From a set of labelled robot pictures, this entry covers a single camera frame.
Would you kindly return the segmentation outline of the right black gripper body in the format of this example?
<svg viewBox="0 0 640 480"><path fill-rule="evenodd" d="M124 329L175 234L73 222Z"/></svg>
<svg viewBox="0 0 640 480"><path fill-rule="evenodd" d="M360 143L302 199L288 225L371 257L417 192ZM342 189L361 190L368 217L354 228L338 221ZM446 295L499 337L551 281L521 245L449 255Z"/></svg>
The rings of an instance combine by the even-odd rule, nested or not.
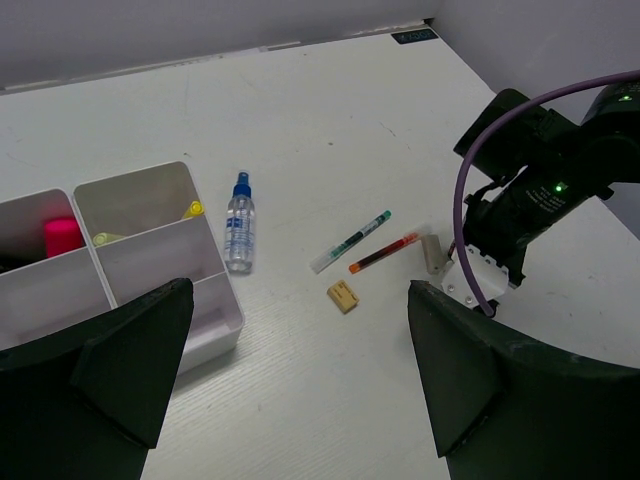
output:
<svg viewBox="0 0 640 480"><path fill-rule="evenodd" d="M528 245L589 197L584 176L525 169L494 200L469 203L465 242L505 267L518 288Z"/></svg>

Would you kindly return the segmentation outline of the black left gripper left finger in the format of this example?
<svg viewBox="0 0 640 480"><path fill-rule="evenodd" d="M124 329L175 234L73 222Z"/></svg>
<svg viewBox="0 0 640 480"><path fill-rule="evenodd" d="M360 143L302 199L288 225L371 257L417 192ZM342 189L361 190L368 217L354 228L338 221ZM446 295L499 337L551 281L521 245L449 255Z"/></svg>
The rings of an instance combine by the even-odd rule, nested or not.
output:
<svg viewBox="0 0 640 480"><path fill-rule="evenodd" d="M193 290L174 279L2 351L2 478L140 478L178 375Z"/></svg>

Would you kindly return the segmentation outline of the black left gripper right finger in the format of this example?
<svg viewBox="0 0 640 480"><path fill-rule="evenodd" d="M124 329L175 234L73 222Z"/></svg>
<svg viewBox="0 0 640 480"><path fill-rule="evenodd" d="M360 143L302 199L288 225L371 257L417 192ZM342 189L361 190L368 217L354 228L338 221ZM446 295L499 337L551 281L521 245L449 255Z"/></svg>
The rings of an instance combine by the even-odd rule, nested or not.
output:
<svg viewBox="0 0 640 480"><path fill-rule="evenodd" d="M635 479L639 372L574 354L408 291L437 455L454 479Z"/></svg>

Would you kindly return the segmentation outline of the white eraser block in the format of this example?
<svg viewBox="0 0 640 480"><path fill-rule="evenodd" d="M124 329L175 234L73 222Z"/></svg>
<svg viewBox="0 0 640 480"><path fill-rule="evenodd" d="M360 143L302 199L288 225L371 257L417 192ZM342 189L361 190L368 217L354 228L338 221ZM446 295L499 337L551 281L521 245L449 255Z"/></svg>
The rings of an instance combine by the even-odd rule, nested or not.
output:
<svg viewBox="0 0 640 480"><path fill-rule="evenodd" d="M425 259L426 270L430 275L439 274L447 263L439 237L435 234L429 234L421 240L423 254Z"/></svg>

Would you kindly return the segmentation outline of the pale yellow pen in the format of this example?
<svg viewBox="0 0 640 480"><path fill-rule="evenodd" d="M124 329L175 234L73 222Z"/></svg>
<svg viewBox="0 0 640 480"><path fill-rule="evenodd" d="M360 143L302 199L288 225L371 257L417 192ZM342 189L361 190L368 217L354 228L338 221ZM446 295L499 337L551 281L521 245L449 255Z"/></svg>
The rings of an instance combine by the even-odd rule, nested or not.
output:
<svg viewBox="0 0 640 480"><path fill-rule="evenodd" d="M124 235L100 232L92 238L92 243L95 247L100 247L124 238Z"/></svg>

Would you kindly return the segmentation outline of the pink cap black highlighter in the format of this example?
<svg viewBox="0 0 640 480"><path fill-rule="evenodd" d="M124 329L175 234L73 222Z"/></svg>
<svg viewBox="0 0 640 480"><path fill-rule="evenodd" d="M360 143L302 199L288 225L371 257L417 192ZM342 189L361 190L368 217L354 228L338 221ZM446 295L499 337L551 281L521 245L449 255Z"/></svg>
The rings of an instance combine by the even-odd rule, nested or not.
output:
<svg viewBox="0 0 640 480"><path fill-rule="evenodd" d="M48 258L62 255L84 246L80 226L73 217L47 221L44 224L44 241Z"/></svg>

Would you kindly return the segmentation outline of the tan eraser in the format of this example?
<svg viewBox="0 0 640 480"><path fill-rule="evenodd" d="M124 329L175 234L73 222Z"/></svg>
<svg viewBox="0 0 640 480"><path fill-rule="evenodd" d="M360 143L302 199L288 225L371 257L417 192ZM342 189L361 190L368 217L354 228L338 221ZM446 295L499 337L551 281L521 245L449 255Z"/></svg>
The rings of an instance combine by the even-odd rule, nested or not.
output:
<svg viewBox="0 0 640 480"><path fill-rule="evenodd" d="M344 280L331 285L327 289L327 295L342 314L349 313L359 304L358 296Z"/></svg>

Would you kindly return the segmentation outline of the white marker yellow cap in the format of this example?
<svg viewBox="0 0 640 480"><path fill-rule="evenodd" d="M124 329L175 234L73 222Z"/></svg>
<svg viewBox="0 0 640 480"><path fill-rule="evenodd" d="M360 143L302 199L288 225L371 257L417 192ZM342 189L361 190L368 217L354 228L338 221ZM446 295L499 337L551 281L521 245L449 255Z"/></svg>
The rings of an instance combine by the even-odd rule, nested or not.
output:
<svg viewBox="0 0 640 480"><path fill-rule="evenodd" d="M182 215L182 219L194 218L205 213L205 208L200 201L193 201Z"/></svg>

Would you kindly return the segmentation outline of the green cap black highlighter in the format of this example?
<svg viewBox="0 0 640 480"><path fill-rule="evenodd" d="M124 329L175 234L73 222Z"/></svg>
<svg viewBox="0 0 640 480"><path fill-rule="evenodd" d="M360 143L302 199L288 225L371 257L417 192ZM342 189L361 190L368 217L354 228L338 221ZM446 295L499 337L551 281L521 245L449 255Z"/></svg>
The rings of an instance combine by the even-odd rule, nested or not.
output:
<svg viewBox="0 0 640 480"><path fill-rule="evenodd" d="M30 263L31 263L30 260L13 258L9 256L1 256L0 257L0 274L4 274L12 270L25 267Z"/></svg>

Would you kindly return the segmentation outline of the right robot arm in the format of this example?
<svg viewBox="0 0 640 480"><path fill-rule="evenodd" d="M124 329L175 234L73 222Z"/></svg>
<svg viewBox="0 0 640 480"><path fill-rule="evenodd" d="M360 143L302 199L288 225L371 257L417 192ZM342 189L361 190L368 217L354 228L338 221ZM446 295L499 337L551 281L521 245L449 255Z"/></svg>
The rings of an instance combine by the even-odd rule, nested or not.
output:
<svg viewBox="0 0 640 480"><path fill-rule="evenodd" d="M528 245L616 182L639 179L639 81L596 82L574 124L546 98L501 91L456 144L489 178L454 194L453 253L478 255L512 287ZM454 479L635 479L639 372L574 354L493 318L469 260L454 260L466 293L415 281L408 322L436 453Z"/></svg>

